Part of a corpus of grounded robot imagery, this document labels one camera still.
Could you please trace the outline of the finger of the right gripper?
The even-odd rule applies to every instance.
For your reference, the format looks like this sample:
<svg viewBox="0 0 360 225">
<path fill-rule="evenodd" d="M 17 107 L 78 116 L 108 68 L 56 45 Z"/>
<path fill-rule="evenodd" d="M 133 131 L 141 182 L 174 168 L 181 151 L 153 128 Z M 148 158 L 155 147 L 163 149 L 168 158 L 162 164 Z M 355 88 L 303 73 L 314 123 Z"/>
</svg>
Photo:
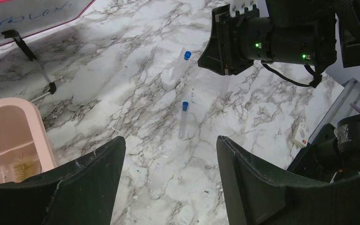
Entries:
<svg viewBox="0 0 360 225">
<path fill-rule="evenodd" d="M 198 66 L 218 75 L 230 75 L 228 69 L 230 42 L 211 37 L 198 59 Z"/>
</svg>

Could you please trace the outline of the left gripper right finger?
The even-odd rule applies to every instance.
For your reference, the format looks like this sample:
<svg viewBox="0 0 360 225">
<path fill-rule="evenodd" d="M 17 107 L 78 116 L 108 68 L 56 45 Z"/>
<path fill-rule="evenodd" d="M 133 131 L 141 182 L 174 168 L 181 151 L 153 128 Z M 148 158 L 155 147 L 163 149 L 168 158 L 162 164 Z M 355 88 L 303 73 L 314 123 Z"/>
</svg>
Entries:
<svg viewBox="0 0 360 225">
<path fill-rule="evenodd" d="M 360 176 L 334 183 L 306 178 L 217 138 L 232 225 L 360 225 Z"/>
</svg>

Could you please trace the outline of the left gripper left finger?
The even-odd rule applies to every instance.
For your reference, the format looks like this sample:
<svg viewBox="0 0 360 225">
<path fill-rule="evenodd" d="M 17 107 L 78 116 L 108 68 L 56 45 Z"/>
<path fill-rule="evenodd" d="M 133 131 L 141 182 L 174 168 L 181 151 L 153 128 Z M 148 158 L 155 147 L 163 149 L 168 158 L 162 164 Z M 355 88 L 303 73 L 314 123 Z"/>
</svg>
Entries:
<svg viewBox="0 0 360 225">
<path fill-rule="evenodd" d="M 23 182 L 0 184 L 0 225 L 108 225 L 126 153 L 117 136 Z"/>
</svg>

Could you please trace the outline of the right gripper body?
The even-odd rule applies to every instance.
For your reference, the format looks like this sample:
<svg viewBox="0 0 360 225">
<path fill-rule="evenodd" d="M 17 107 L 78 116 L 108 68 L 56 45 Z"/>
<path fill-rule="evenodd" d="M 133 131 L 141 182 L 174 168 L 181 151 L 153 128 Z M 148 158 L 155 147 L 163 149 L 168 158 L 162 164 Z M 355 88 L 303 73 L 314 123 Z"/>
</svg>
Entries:
<svg viewBox="0 0 360 225">
<path fill-rule="evenodd" d="M 268 4 L 230 17 L 230 5 L 214 9 L 214 38 L 230 42 L 229 70 L 254 61 L 291 63 L 325 70 L 337 60 L 335 14 L 328 4 Z"/>
</svg>

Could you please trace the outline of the blue cap test tube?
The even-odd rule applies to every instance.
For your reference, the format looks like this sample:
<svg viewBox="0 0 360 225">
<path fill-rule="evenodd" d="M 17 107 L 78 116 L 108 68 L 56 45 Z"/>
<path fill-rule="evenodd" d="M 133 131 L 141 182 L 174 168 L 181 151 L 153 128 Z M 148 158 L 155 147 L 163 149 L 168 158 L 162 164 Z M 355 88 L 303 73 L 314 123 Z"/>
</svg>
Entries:
<svg viewBox="0 0 360 225">
<path fill-rule="evenodd" d="M 192 57 L 193 57 L 193 53 L 190 50 L 183 47 L 173 67 L 173 71 L 171 75 L 171 78 L 173 80 L 180 81 L 186 77 L 186 73 L 188 71 Z"/>
</svg>

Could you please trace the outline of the bristle tube brush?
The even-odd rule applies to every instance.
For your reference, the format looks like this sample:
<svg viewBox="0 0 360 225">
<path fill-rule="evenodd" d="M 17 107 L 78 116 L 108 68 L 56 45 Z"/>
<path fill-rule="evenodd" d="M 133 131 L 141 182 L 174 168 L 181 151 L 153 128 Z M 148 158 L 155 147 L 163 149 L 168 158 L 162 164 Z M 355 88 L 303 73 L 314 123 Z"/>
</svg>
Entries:
<svg viewBox="0 0 360 225">
<path fill-rule="evenodd" d="M 35 162 L 29 156 L 22 156 L 16 159 L 13 165 L 15 182 L 22 182 L 36 174 Z"/>
</svg>

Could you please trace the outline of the pink plastic bin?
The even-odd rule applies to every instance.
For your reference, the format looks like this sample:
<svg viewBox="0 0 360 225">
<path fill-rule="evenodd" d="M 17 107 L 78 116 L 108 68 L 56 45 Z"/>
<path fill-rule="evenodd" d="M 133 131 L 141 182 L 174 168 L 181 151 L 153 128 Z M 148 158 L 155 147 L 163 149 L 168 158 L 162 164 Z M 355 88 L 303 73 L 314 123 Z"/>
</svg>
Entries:
<svg viewBox="0 0 360 225">
<path fill-rule="evenodd" d="M 58 167 L 57 155 L 48 140 L 38 108 L 16 98 L 0 99 L 0 184 L 15 182 L 13 165 L 29 156 L 35 162 L 35 175 Z"/>
</svg>

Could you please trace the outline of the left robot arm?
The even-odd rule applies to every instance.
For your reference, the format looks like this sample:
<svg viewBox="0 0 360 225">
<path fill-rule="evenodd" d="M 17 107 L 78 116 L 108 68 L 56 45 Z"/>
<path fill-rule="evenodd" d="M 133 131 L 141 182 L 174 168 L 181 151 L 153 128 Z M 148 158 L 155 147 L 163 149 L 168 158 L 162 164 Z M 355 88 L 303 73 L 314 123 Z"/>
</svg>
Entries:
<svg viewBox="0 0 360 225">
<path fill-rule="evenodd" d="M 121 136 L 49 172 L 0 184 L 0 225 L 108 225 L 126 143 Z M 217 138 L 232 225 L 360 225 L 360 115 L 302 149 L 288 170 Z"/>
</svg>

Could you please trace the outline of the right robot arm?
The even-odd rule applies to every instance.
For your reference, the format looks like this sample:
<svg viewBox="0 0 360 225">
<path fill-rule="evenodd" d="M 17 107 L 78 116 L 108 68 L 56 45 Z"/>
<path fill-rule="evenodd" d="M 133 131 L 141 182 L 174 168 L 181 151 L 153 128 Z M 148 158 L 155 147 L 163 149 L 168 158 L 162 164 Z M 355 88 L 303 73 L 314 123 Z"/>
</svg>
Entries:
<svg viewBox="0 0 360 225">
<path fill-rule="evenodd" d="M 254 61 L 313 66 L 322 73 L 337 60 L 360 66 L 360 0 L 267 0 L 266 17 L 256 0 L 214 8 L 208 44 L 198 66 L 237 75 Z"/>
</svg>

